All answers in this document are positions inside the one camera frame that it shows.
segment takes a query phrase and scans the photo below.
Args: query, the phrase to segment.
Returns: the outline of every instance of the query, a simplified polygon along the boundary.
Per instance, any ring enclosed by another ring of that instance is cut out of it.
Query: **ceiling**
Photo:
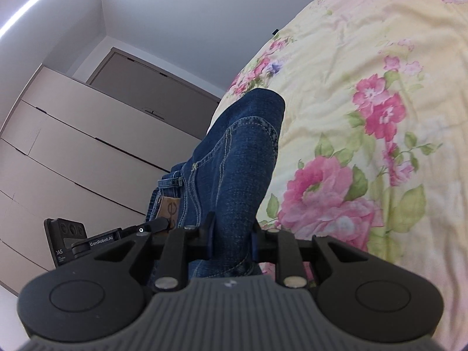
[[[226,90],[313,0],[102,0],[107,35]]]
[[[27,1],[0,0],[0,27]],[[0,124],[40,64],[72,76],[106,36],[221,97],[271,33],[311,1],[39,0],[0,38]]]

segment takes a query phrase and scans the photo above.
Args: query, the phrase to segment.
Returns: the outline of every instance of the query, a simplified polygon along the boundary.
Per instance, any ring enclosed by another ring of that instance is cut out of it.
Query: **white wall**
[[[15,351],[29,338],[16,313],[18,298],[0,286],[0,348]]]
[[[1,25],[27,1],[0,0]],[[101,0],[39,0],[0,38],[0,124],[41,63],[74,71],[102,38],[102,17]]]
[[[107,35],[227,89],[313,0],[102,0]]]
[[[97,46],[96,48],[90,53],[90,55],[84,60],[84,62],[78,67],[78,70],[74,73],[73,77],[78,79],[81,82],[86,83],[88,78],[94,72],[94,70],[98,67],[99,63],[108,55],[111,48],[116,47],[122,51],[130,53],[140,59],[143,59],[146,62],[154,64],[157,67],[161,67],[163,70],[170,72],[189,83],[196,85],[212,93],[213,95],[222,98],[225,91],[208,83],[207,81],[196,77],[195,75],[185,71],[165,60],[158,58],[152,54],[149,54],[143,50],[137,49],[125,42],[118,41],[112,37],[106,36]]]

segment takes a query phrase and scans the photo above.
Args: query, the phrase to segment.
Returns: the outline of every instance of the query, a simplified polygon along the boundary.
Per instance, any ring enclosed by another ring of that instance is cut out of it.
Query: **blue denim jeans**
[[[273,91],[246,93],[221,114],[192,157],[158,181],[147,220],[163,197],[181,198],[177,226],[200,226],[208,212],[216,213],[213,257],[191,262],[189,278],[260,274],[250,232],[275,167],[284,111]]]

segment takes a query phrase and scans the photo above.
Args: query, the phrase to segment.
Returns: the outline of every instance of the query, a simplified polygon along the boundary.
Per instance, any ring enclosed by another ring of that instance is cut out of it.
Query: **floral bedspread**
[[[468,0],[315,0],[239,73],[213,122],[256,87],[286,101],[261,225],[331,235],[431,280],[445,302],[435,338],[463,348]]]

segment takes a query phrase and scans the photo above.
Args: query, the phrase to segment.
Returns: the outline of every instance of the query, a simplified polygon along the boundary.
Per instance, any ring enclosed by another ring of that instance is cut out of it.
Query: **pink flower print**
[[[237,88],[234,90],[234,94],[235,94],[235,95],[240,95],[240,94],[244,93],[245,91],[247,91],[247,86],[248,86],[248,83],[247,83],[247,82],[241,83],[241,84],[238,85]]]
[[[399,186],[407,182],[413,171],[414,167],[409,161],[404,161],[401,165],[395,165],[395,167],[390,170],[390,185]]]
[[[384,164],[388,168],[390,175],[390,186],[400,186],[410,179],[410,174],[414,171],[413,165],[410,161],[404,161],[401,165],[397,165],[392,153],[396,149],[396,144],[392,143],[390,146],[386,144],[387,150],[383,151]]]
[[[397,56],[387,55],[383,58],[383,62],[385,63],[384,70],[398,71],[400,69],[400,60]]]
[[[273,280],[275,280],[275,278],[276,278],[275,264],[272,264],[271,262],[262,262],[262,263],[260,263],[260,269],[261,269],[261,273],[264,276],[269,276]],[[307,280],[308,281],[313,281],[314,276],[312,274],[312,270],[310,269],[309,262],[304,262],[304,269],[306,270]]]
[[[239,81],[239,78],[240,78],[240,72],[237,74],[237,76],[234,78],[234,81],[231,83],[231,85],[229,86],[229,89],[231,89],[232,87],[234,87],[237,82]]]
[[[366,250],[371,227],[383,226],[381,210],[362,197],[344,201],[351,183],[349,167],[335,157],[316,157],[288,182],[280,224],[299,239],[330,235]]]
[[[409,38],[405,38],[405,39],[399,40],[399,41],[398,41],[398,45],[399,45],[399,46],[407,46],[409,51],[413,51],[413,50],[414,50],[413,42],[412,42],[411,39],[409,39]]]
[[[382,104],[390,97],[385,89],[385,79],[374,74],[368,79],[361,79],[356,85],[357,92],[352,101],[358,105],[357,109],[363,117],[369,117],[374,111],[374,105]]]
[[[261,73],[263,72],[263,70],[265,69],[265,67],[268,66],[269,63],[270,63],[270,58],[268,58],[267,56],[261,58],[258,64],[256,65],[256,67],[254,68],[253,79],[259,77]]]
[[[276,41],[273,41],[266,51],[266,54],[271,55],[277,50],[281,50],[287,45],[288,40],[287,39],[277,39]]]
[[[407,75],[414,76],[420,73],[423,70],[423,67],[419,64],[418,61],[413,63],[407,63],[403,69],[403,72]]]
[[[406,116],[406,108],[403,105],[399,93],[395,93],[384,103],[374,106],[373,113],[366,119],[366,133],[376,138],[384,138],[392,141],[396,134],[396,124]]]

